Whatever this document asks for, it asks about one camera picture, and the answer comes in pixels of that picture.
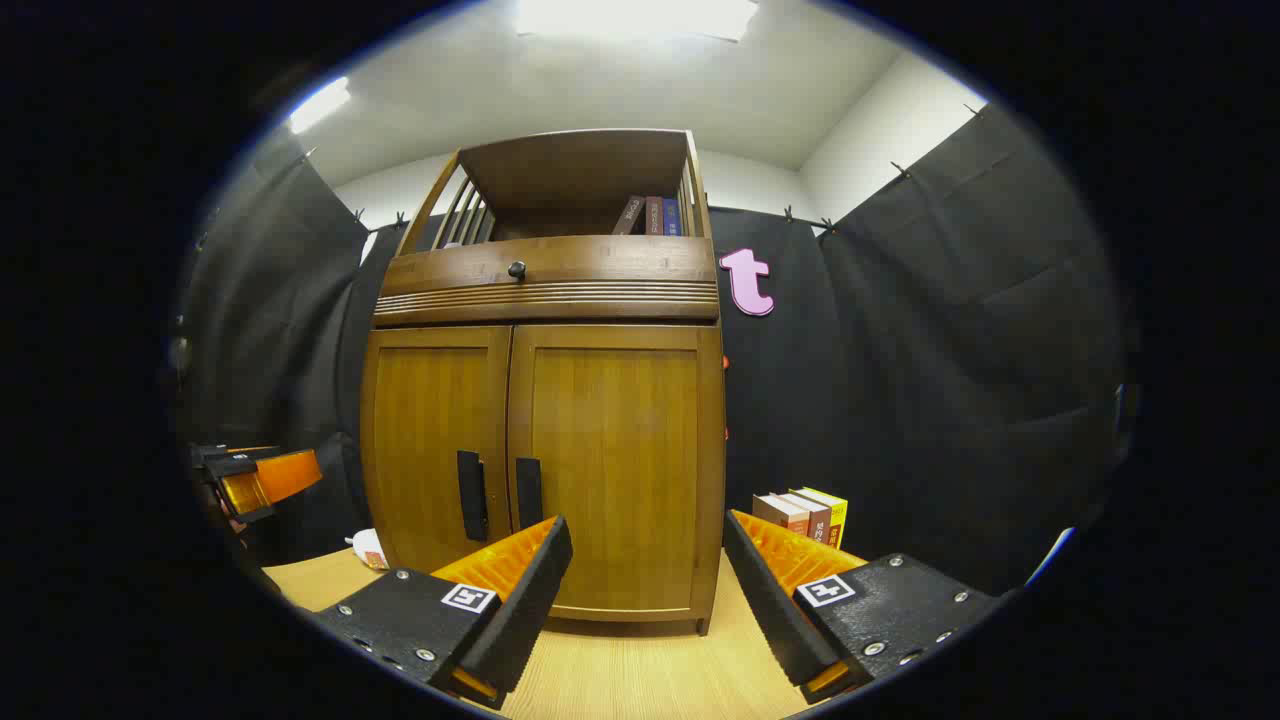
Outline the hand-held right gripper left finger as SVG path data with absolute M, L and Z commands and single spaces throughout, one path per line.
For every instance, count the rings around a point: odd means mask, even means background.
M 524 675 L 572 556 L 568 523 L 557 515 L 431 573 L 392 569 L 315 621 L 415 685 L 498 710 Z

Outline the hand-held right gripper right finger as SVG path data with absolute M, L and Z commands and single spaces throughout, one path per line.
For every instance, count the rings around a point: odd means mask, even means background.
M 723 541 L 774 660 L 810 705 L 928 659 L 1001 603 L 910 555 L 867 561 L 736 510 Z

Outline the wooden shoe cabinet door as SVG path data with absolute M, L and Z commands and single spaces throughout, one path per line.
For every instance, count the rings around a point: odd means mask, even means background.
M 507 325 L 374 331 L 360 400 L 364 483 L 390 565 L 433 571 L 506 538 Z M 484 464 L 489 536 L 465 537 L 456 454 Z
M 573 556 L 554 618 L 692 623 L 716 602 L 724 515 L 722 333 L 712 325 L 527 324 L 507 398 L 515 460 L 541 464 Z

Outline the wooden double-door shoe cabinet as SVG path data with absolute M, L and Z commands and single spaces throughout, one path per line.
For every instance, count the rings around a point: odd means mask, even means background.
M 508 240 L 612 234 L 631 195 L 676 199 L 681 236 L 713 245 L 691 132 L 577 129 L 456 151 L 393 259 Z M 527 324 L 721 328 L 718 273 L 716 282 L 692 283 L 490 284 L 396 297 L 381 297 L 380 291 L 367 346 L 374 331 L 424 327 L 507 325 L 512 338 L 517 325 Z

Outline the wooden cabinet drawer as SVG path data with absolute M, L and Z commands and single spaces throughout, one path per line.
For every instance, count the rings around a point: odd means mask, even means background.
M 524 281 L 509 277 L 525 261 Z M 573 234 L 476 243 L 396 258 L 380 296 L 490 284 L 556 282 L 716 282 L 713 245 L 682 236 Z

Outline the reddish brown book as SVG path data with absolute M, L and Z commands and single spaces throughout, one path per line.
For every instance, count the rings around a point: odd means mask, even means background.
M 754 518 L 782 527 L 797 536 L 809 537 L 810 512 L 777 495 L 754 495 L 751 497 Z

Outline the white and brown book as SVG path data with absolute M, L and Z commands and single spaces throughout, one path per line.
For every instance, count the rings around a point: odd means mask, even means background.
M 806 515 L 806 537 L 812 541 L 829 544 L 829 524 L 832 507 L 819 500 L 797 491 L 782 493 L 780 496 L 786 503 L 801 509 Z

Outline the yellow book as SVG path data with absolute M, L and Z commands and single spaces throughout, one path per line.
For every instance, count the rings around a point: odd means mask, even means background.
M 814 502 L 823 503 L 829 509 L 829 527 L 827 533 L 827 542 L 831 547 L 841 550 L 845 529 L 847 527 L 847 516 L 849 516 L 847 500 L 809 487 L 803 487 L 801 489 L 796 489 L 794 491 L 794 493 L 801 495 Z

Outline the black backdrop cloth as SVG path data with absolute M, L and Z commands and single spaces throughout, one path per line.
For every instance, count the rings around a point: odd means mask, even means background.
M 728 288 L 726 501 L 812 486 L 849 503 L 845 547 L 902 551 L 988 594 L 1092 523 L 1123 451 L 1133 313 L 1076 192 L 984 108 L 840 219 L 710 210 L 774 300 Z M 178 427 L 200 445 L 316 448 L 325 477 L 250 532 L 261 565 L 370 525 L 357 469 L 356 343 L 402 232 L 366 229 L 285 129 L 237 168 L 180 282 Z

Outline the small ceiling light panel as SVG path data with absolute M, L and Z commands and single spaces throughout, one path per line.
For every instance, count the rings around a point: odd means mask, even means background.
M 343 108 L 351 99 L 349 78 L 337 77 L 328 85 L 307 96 L 288 115 L 288 128 L 294 135 L 301 135 L 315 127 L 320 120 Z

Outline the large ceiling light panel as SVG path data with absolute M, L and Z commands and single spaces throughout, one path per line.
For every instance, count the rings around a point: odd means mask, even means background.
M 518 0 L 518 35 L 696 35 L 740 41 L 756 0 Z

